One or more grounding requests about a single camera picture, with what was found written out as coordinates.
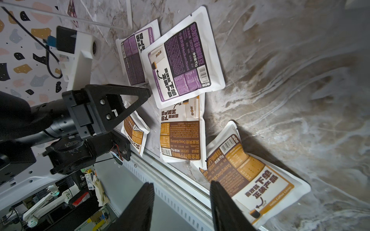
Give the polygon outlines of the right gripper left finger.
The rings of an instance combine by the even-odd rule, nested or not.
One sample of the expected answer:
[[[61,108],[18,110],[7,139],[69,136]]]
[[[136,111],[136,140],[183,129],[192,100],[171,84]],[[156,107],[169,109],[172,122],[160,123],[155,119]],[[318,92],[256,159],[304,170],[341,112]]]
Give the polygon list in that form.
[[[149,231],[155,190],[153,183],[145,183],[123,213],[110,225],[109,231]]]

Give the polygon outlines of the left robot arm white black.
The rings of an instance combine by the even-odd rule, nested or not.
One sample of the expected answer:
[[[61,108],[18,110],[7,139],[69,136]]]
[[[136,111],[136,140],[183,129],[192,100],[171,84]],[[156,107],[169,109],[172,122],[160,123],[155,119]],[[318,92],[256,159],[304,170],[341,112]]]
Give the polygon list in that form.
[[[1,93],[1,208],[37,190],[36,182],[70,175],[117,148],[130,160],[130,144],[115,131],[149,98],[146,88],[89,84],[62,98],[30,106]]]

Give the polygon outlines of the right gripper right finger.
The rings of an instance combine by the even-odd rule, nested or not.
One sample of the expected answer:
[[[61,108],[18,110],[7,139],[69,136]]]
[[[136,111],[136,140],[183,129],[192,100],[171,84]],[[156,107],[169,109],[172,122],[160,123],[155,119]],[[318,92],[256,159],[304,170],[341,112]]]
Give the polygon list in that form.
[[[210,201],[215,231],[255,231],[220,182],[211,182]]]

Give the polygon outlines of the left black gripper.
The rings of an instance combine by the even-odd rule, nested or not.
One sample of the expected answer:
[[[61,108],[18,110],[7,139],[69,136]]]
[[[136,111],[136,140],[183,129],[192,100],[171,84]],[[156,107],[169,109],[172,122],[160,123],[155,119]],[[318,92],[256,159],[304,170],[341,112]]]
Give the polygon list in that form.
[[[125,107],[123,96],[135,96],[137,99],[129,107]],[[64,103],[82,139],[111,132],[150,96],[149,89],[115,84],[91,84],[80,90],[62,93]]]

